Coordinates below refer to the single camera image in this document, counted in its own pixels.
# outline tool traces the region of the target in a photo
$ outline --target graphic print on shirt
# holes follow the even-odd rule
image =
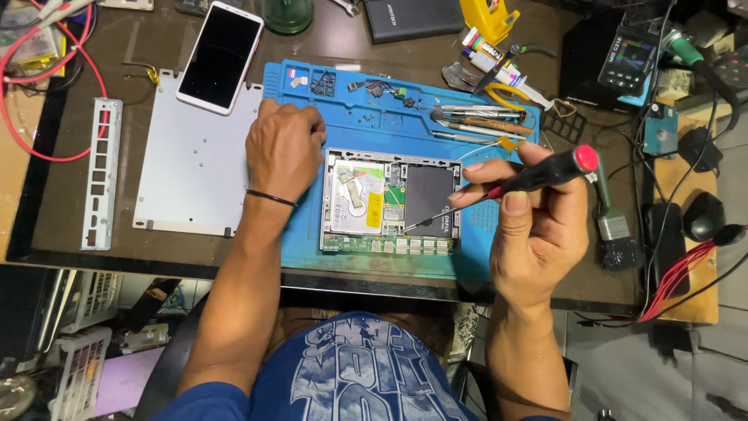
[[[306,401],[304,420],[468,420],[423,342],[388,321],[329,321],[306,343],[291,391],[291,403]]]

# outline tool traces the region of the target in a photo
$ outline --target digital display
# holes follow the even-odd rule
[[[208,13],[180,93],[223,108],[231,106],[260,23],[219,7]]]
[[[621,42],[621,47],[616,56],[616,64],[632,67],[637,70],[643,70],[644,64],[649,58],[652,46],[647,43],[626,40]]]

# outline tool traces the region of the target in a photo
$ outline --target man's right hand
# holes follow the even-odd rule
[[[517,153],[526,166],[552,154],[533,143],[519,145]],[[465,167],[470,184],[453,195],[452,206],[477,201],[521,170],[522,166],[499,159]],[[515,310],[547,308],[556,284],[584,256],[589,244],[586,191],[584,179],[576,178],[536,192],[507,193],[501,199],[491,275]]]
[[[326,139],[325,120],[317,108],[263,100],[247,135],[250,188],[298,201],[317,177]]]

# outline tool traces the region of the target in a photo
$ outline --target red screwdriver handle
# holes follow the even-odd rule
[[[519,174],[488,191],[489,199],[501,199],[508,192],[534,192],[544,187],[567,183],[598,168],[598,154],[589,145],[550,155],[538,165],[528,167]]]

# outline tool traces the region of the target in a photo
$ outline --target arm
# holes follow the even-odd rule
[[[518,154],[532,166],[551,152],[527,143]],[[453,205],[475,202],[519,170],[504,160],[468,166],[464,174],[471,184],[453,195]],[[497,294],[485,360],[506,420],[531,415],[569,418],[568,381],[554,338],[551,293],[584,256],[589,242],[586,218],[586,185],[580,178],[502,198],[491,248]]]
[[[324,132],[316,109],[264,100],[246,142],[250,188],[298,201],[322,164]],[[289,205],[245,196],[233,248],[200,318],[180,392],[213,381],[251,392],[278,312],[281,234],[291,211]]]

